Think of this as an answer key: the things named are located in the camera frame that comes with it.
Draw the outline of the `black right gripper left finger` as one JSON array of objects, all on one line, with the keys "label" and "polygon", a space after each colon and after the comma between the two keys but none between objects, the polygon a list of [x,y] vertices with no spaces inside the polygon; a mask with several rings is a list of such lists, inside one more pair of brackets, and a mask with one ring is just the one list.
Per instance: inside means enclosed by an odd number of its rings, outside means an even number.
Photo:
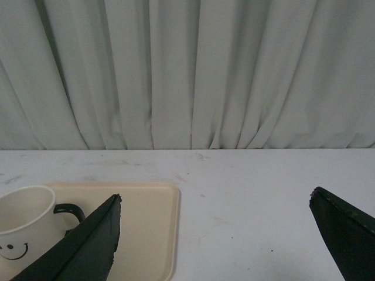
[{"label": "black right gripper left finger", "polygon": [[120,238],[121,196],[114,194],[13,280],[107,280]]}]

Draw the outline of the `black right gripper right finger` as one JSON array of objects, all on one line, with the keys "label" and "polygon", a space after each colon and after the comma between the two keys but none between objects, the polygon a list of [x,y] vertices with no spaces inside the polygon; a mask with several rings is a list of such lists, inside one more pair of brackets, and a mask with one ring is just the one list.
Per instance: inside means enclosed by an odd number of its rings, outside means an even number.
[{"label": "black right gripper right finger", "polygon": [[344,280],[374,280],[374,217],[322,187],[309,208]]}]

